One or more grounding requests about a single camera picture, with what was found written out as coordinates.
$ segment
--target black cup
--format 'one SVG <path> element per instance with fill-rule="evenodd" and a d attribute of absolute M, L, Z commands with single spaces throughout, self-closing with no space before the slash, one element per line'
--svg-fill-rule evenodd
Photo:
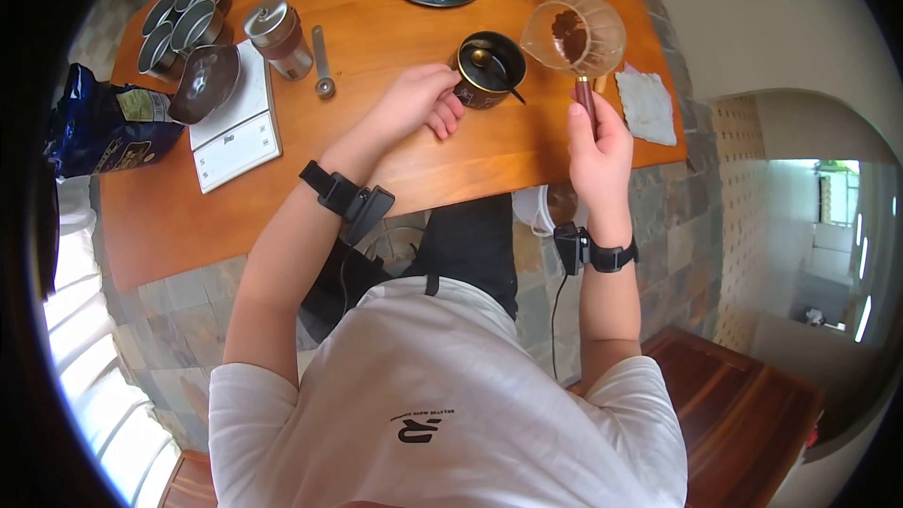
<path fill-rule="evenodd" d="M 485 49 L 492 55 L 492 71 L 473 64 L 470 54 L 475 49 Z M 491 108 L 501 103 L 510 92 L 501 82 L 498 74 L 507 77 L 514 87 L 520 86 L 526 75 L 526 60 L 520 47 L 499 32 L 477 32 L 470 34 L 451 57 L 449 66 L 460 72 L 460 83 L 454 87 L 454 94 L 464 106 L 469 108 Z"/>

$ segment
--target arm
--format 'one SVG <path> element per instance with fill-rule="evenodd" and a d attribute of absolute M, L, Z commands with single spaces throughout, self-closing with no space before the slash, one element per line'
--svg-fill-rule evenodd
<path fill-rule="evenodd" d="M 360 123 L 323 153 L 320 166 L 364 185 L 383 154 L 423 123 L 445 140 L 464 114 L 452 95 L 459 80 L 458 73 L 442 64 L 404 71 Z M 341 219 L 317 202 L 316 192 L 299 181 L 248 254 L 232 308 L 224 364 L 257 365 L 297 387 L 295 317 L 340 225 Z"/>
<path fill-rule="evenodd" d="M 630 244 L 633 227 L 627 206 L 627 182 L 633 137 L 620 116 L 593 93 L 601 122 L 599 140 L 583 107 L 568 111 L 570 182 L 590 210 L 587 224 L 600 247 Z M 586 388 L 627 357 L 639 356 L 639 293 L 634 262 L 615 273 L 583 268 L 580 291 L 580 364 Z"/>

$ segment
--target coffee residue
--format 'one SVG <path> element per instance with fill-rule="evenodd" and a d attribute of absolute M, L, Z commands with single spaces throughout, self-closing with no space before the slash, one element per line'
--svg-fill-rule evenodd
<path fill-rule="evenodd" d="M 586 49 L 586 28 L 583 28 L 583 22 L 577 13 L 566 10 L 555 15 L 552 35 L 558 45 L 558 51 L 563 53 L 569 63 L 577 63 Z"/>
<path fill-rule="evenodd" d="M 574 192 L 570 182 L 549 185 L 546 202 L 549 208 L 549 217 L 552 218 L 555 226 L 570 222 L 577 214 L 577 193 Z"/>

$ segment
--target window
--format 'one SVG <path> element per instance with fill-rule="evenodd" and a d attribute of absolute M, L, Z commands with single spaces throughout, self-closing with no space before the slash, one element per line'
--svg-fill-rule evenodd
<path fill-rule="evenodd" d="M 853 160 L 823 160 L 816 165 L 822 222 L 852 227 L 859 203 L 859 168 L 859 161 Z"/>
<path fill-rule="evenodd" d="M 53 364 L 88 450 L 129 506 L 160 501 L 181 450 L 153 417 L 151 401 L 119 370 L 113 320 L 100 292 L 87 177 L 58 185 L 57 291 L 44 303 Z"/>

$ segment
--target hand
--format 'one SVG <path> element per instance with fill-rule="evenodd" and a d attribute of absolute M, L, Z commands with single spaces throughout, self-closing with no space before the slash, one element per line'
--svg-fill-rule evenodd
<path fill-rule="evenodd" d="M 574 91 L 570 97 L 576 100 Z M 614 108 L 593 93 L 599 140 L 593 140 L 590 116 L 580 104 L 568 108 L 570 183 L 590 210 L 589 229 L 601 247 L 630 244 L 633 226 L 627 205 L 627 182 L 633 161 L 633 136 Z"/>
<path fill-rule="evenodd" d="M 391 145 L 424 123 L 440 140 L 446 140 L 458 130 L 458 119 L 464 115 L 463 105 L 452 94 L 458 81 L 460 73 L 441 63 L 410 67 L 398 76 L 362 123 L 384 134 Z"/>

